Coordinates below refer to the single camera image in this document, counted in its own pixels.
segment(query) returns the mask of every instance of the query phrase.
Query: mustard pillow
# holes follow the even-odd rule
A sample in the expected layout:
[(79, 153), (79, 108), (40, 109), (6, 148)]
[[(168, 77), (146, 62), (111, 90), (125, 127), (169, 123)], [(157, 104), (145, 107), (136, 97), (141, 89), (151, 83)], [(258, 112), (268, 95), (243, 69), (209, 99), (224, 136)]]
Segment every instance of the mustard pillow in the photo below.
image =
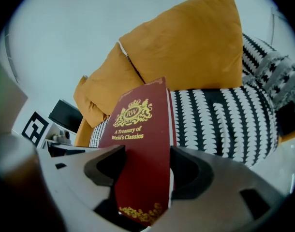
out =
[(113, 112), (120, 96), (144, 84), (116, 43), (102, 66), (82, 85), (85, 95), (105, 114)]
[(234, 0), (188, 0), (120, 42), (145, 82), (171, 90), (241, 86), (242, 30)]
[(82, 85), (85, 82), (86, 77), (83, 76), (74, 91), (74, 101), (80, 113), (83, 115), (83, 118), (85, 118), (89, 125), (94, 128), (103, 122), (107, 116), (82, 92)]

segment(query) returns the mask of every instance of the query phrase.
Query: gold emblem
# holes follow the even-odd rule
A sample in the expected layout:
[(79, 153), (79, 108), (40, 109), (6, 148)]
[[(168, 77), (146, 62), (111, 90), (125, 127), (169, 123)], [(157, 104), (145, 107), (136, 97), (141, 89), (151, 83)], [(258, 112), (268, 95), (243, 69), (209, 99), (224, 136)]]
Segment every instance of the gold emblem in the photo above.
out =
[(135, 209), (132, 209), (131, 207), (120, 207), (119, 210), (133, 218), (139, 219), (141, 222), (147, 222), (152, 225), (161, 216), (162, 213), (162, 206), (160, 203), (155, 203), (154, 208), (155, 209), (153, 209), (152, 211), (149, 210), (148, 213), (143, 213), (141, 209), (137, 211)]
[(141, 105), (140, 102), (141, 100), (134, 100), (128, 105), (127, 109), (123, 108), (115, 119), (113, 126), (129, 126), (152, 118), (152, 114), (150, 113), (152, 110), (152, 103), (149, 104), (148, 99), (142, 102)]

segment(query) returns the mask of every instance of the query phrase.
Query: black and white blanket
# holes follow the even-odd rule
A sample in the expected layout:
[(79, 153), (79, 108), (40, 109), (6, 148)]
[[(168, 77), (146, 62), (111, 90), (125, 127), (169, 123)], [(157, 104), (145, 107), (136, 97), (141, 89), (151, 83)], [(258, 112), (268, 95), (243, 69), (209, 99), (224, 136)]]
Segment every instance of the black and white blanket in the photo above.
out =
[(257, 82), (279, 110), (295, 104), (295, 63), (266, 42), (243, 34), (243, 84)]
[[(256, 85), (171, 92), (177, 145), (242, 162), (262, 161), (278, 145), (273, 105)], [(94, 129), (97, 147), (108, 120)]]

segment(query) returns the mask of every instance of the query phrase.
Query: book cover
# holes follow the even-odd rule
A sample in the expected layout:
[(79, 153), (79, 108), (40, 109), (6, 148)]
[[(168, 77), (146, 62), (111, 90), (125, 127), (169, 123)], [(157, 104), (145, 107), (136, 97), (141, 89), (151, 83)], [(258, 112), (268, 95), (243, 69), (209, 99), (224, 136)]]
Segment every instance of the book cover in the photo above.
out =
[(115, 184), (118, 210), (145, 226), (168, 208), (174, 141), (169, 99), (165, 78), (122, 95), (99, 144), (126, 146), (126, 164)]

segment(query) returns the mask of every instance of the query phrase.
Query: white wall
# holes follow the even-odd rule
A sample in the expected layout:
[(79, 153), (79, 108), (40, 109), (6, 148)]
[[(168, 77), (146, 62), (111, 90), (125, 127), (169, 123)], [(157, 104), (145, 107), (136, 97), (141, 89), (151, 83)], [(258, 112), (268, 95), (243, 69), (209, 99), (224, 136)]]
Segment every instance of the white wall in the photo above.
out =
[[(105, 60), (118, 38), (185, 0), (25, 0), (10, 23), (10, 50), (32, 108), (46, 116)], [(235, 0), (243, 31), (266, 40), (270, 0)]]
[(6, 51), (6, 45), (4, 40), (4, 30), (0, 33), (0, 64), (4, 68), (4, 70), (7, 72), (8, 76), (11, 78), (12, 81), (16, 83), (15, 76), (11, 70), (11, 66), (8, 60), (8, 55)]

